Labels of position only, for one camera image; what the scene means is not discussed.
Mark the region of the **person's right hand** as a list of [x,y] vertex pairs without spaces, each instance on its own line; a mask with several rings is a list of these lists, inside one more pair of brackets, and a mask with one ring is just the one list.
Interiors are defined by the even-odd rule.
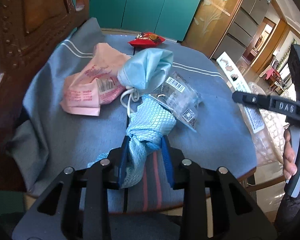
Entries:
[[294,176],[298,168],[296,164],[294,163],[295,155],[291,143],[290,143],[290,132],[288,129],[284,132],[284,139],[285,139],[285,145],[283,150],[283,175],[285,177],[285,180],[290,180],[292,176]]

